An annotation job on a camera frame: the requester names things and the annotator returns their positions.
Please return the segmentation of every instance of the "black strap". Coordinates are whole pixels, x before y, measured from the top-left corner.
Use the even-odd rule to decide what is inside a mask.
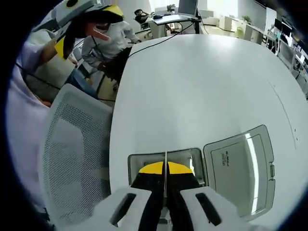
[[[106,58],[103,56],[103,54],[102,54],[101,50],[98,48],[98,45],[97,45],[97,43],[96,43],[96,41],[95,41],[94,37],[93,37],[93,36],[91,36],[91,38],[92,38],[92,40],[93,40],[93,42],[94,42],[94,44],[95,44],[95,48],[98,50],[98,52],[99,52],[99,53],[100,53],[100,55],[102,56],[102,59],[104,60],[104,62],[105,62],[105,63],[107,63],[107,60],[106,60]]]
[[[29,76],[32,76],[34,77],[35,79],[37,79],[38,81],[42,82],[42,83],[45,83],[46,85],[50,86],[50,87],[53,87],[53,88],[56,88],[58,90],[60,90],[61,88],[59,87],[56,87],[54,86],[53,84],[50,84],[49,82],[37,77],[36,75],[30,73],[29,71],[27,71],[25,68],[23,68],[22,66],[20,66],[18,63],[15,63],[15,65],[22,71],[22,78],[25,82],[25,84],[27,85],[27,80],[26,80],[26,76],[29,75]]]

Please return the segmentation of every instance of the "black cable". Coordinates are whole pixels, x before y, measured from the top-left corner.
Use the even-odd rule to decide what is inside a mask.
[[[143,51],[143,50],[145,50],[145,49],[148,49],[148,48],[150,48],[150,47],[154,47],[154,46],[156,46],[156,45],[158,45],[158,44],[161,44],[161,43],[163,43],[163,42],[168,41],[169,39],[172,39],[172,38],[175,37],[176,35],[182,33],[182,32],[183,32],[184,30],[186,30],[187,28],[191,27],[193,24],[194,24],[194,23],[190,24],[188,27],[182,29],[180,32],[176,33],[175,35],[173,35],[173,36],[171,36],[171,37],[169,37],[169,38],[167,38],[167,39],[165,39],[165,40],[163,40],[163,41],[161,41],[161,42],[159,42],[159,43],[156,43],[156,44],[154,44],[154,45],[145,47],[145,48],[143,48],[143,49],[141,49],[141,50],[139,50],[139,51],[134,52],[133,54],[130,54],[129,57],[131,57],[131,56],[133,56],[134,54],[136,54],[136,53],[138,53],[138,52],[141,52],[141,51]]]
[[[50,84],[49,82],[47,82],[47,81],[45,81],[45,80],[43,80],[43,79],[41,79],[41,78],[35,76],[34,74],[30,73],[29,71],[27,71],[26,69],[24,69],[22,66],[20,66],[18,63],[15,63],[15,65],[18,66],[19,69],[21,69],[21,70],[22,70],[23,72],[25,72],[27,75],[36,78],[38,81],[41,81],[41,82],[45,83],[46,85],[48,85],[48,86],[50,86],[50,87],[53,87],[53,88],[56,88],[56,89],[58,89],[58,90],[61,89],[61,88],[59,88],[59,87],[56,87],[56,86],[53,85],[53,84]],[[24,75],[22,75],[22,76],[23,76],[24,82],[26,83],[26,82],[27,82],[27,81],[26,81],[26,76],[24,76]]]
[[[201,23],[202,23],[202,25],[203,25],[203,28],[204,28],[205,32],[209,35],[208,31],[207,31],[206,28],[205,28],[205,25],[203,24],[202,16],[201,16],[201,14],[200,14],[199,12],[198,12],[198,15],[199,15],[199,17],[201,18]]]
[[[43,79],[41,79],[41,78],[35,76],[34,74],[30,73],[30,72],[27,71],[25,68],[23,68],[22,66],[20,66],[18,63],[15,63],[15,65],[18,66],[18,67],[19,67],[23,72],[25,72],[27,75],[30,75],[30,76],[34,77],[34,78],[37,79],[38,81],[41,81],[41,82],[45,83],[46,85],[48,85],[48,86],[50,86],[50,87],[52,87],[52,88],[55,88],[55,89],[57,89],[57,90],[61,90],[61,88],[56,87],[55,85],[50,84],[50,83],[48,83],[47,81],[45,81],[45,80],[43,80]],[[27,85],[26,77],[23,76],[23,80],[24,80],[25,84]],[[102,101],[115,102],[115,100],[107,100],[107,99],[102,99],[102,98],[98,98],[98,97],[97,97],[97,99],[98,99],[98,100],[102,100]]]
[[[81,41],[79,43],[76,44],[76,46],[74,46],[73,50],[78,47],[81,43],[83,43],[84,39],[81,39]]]
[[[98,48],[98,45],[97,45],[97,43],[96,43],[96,41],[95,41],[94,37],[93,37],[93,36],[91,36],[91,38],[92,38],[92,40],[93,40],[93,42],[94,42],[94,44],[95,44],[96,49],[97,49],[97,50],[98,50],[98,52],[101,54],[102,59],[104,59],[104,62],[105,62],[105,63],[107,63],[106,58],[103,56],[103,53],[101,52],[101,50]]]
[[[181,35],[183,34],[183,24],[179,22],[179,24],[181,25]]]

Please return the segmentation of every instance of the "window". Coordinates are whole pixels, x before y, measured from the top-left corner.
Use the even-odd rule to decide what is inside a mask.
[[[218,15],[238,17],[238,0],[207,0],[207,9]]]
[[[157,7],[164,7],[168,5],[175,4],[177,7],[179,6],[179,0],[149,0],[151,10],[154,12]]]

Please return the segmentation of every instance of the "person's hand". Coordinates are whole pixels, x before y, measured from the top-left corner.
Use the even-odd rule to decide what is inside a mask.
[[[69,61],[71,61],[71,62],[75,65],[75,67],[78,67],[78,62],[77,62],[77,60],[72,59],[71,57],[68,57],[68,59],[69,59]]]
[[[46,107],[51,107],[51,102],[41,101],[41,103],[44,104]]]
[[[97,69],[98,69],[99,71],[104,71],[104,70],[106,69],[106,66],[105,66],[104,63],[100,63],[100,64],[98,65]]]

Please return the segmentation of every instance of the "desk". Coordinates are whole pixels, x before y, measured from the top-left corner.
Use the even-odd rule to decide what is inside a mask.
[[[266,41],[265,41],[265,46],[268,47],[268,41],[270,40],[272,42],[272,48],[270,50],[273,49],[273,47],[275,47],[275,51],[278,50],[278,38],[276,37],[276,35],[272,32],[268,32],[267,34],[265,34],[266,37]]]
[[[166,34],[166,28],[165,28],[165,25],[161,25],[161,26],[158,26],[155,22],[154,22],[154,19],[153,18],[147,18],[146,23],[149,24],[149,27],[151,29],[151,33],[152,33],[152,37],[155,39],[157,38],[161,38],[161,37],[165,37],[167,34]]]
[[[111,192],[128,186],[131,154],[203,150],[264,124],[275,158],[275,198],[251,223],[274,229],[306,187],[307,117],[298,83],[268,49],[227,36],[175,36],[127,61],[111,127]]]
[[[183,28],[187,28],[192,22],[195,22],[195,24],[198,25],[195,27],[196,29],[194,30],[193,26],[191,26],[191,28],[188,28],[185,32],[196,34],[200,33],[200,20],[185,15],[173,14],[164,16],[160,19],[148,18],[146,22],[149,23],[154,39],[167,36],[165,25],[170,23],[182,23]]]

